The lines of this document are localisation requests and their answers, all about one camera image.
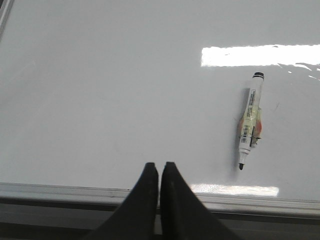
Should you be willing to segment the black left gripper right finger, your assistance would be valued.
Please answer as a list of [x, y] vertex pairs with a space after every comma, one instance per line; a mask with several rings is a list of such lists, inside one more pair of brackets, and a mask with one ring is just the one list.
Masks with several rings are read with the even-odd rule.
[[201, 203], [174, 162], [167, 162], [160, 187], [164, 240], [240, 240]]

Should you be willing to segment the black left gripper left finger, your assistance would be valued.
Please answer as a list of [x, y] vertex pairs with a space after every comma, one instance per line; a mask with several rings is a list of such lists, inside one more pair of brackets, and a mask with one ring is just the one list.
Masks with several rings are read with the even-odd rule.
[[159, 174], [153, 162], [145, 164], [134, 188], [116, 211], [85, 240], [151, 240], [159, 194]]

